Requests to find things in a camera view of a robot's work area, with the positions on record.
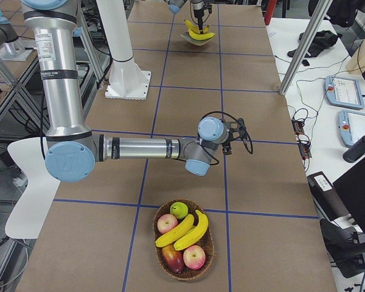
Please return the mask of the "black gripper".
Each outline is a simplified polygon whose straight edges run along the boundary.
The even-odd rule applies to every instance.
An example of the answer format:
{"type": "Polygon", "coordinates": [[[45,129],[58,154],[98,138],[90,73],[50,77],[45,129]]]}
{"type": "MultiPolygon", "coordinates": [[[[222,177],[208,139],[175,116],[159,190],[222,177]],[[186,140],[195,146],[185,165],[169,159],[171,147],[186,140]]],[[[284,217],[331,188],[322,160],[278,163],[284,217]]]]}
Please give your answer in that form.
{"type": "Polygon", "coordinates": [[[225,141],[222,143],[222,151],[224,155],[232,154],[231,141],[225,141]]]}
{"type": "Polygon", "coordinates": [[[194,17],[197,20],[198,24],[198,33],[203,34],[203,16],[204,16],[204,10],[203,9],[193,9],[194,17]]]}

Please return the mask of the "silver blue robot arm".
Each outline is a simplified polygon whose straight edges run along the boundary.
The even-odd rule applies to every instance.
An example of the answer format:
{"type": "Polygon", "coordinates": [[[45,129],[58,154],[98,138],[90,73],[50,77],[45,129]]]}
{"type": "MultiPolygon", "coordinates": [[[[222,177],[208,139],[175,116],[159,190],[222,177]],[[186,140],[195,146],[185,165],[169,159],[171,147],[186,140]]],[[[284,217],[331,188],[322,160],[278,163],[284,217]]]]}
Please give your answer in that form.
{"type": "MultiPolygon", "coordinates": [[[[167,0],[165,3],[168,5],[169,10],[175,15],[185,5],[187,0],[167,0]]],[[[204,17],[204,1],[190,1],[191,8],[193,8],[193,14],[196,18],[196,24],[198,26],[198,33],[203,34],[203,17],[204,17]]]]}
{"type": "Polygon", "coordinates": [[[105,91],[105,110],[90,114],[93,127],[85,123],[73,33],[80,14],[78,1],[23,1],[23,16],[33,29],[46,96],[50,127],[48,149],[43,152],[50,175],[60,181],[85,179],[97,162],[109,159],[174,159],[185,163],[190,173],[203,176],[217,164],[215,153],[231,153],[232,127],[211,112],[201,118],[195,139],[108,137],[106,132],[138,117],[124,114],[115,99],[145,100],[151,72],[136,64],[127,18],[121,1],[97,3],[110,51],[110,72],[105,91]]]}

